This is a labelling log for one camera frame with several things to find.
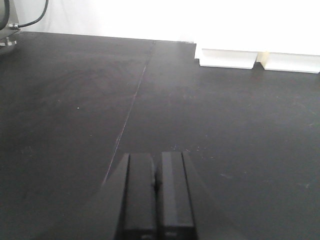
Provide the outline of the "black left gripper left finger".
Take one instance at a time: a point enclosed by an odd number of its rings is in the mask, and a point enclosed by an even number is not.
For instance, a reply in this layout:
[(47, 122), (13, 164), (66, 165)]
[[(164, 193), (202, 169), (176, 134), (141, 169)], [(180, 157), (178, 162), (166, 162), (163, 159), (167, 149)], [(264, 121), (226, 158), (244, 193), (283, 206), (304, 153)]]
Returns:
[(117, 240), (155, 240), (155, 166), (149, 153), (129, 153)]

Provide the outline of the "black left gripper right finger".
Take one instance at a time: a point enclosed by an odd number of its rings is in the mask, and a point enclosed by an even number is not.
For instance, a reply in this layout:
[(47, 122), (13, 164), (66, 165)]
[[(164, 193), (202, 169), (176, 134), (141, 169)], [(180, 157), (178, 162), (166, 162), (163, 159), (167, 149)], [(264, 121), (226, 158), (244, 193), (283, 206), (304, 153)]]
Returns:
[(181, 152), (163, 152), (156, 173), (157, 220), (161, 240), (196, 238)]

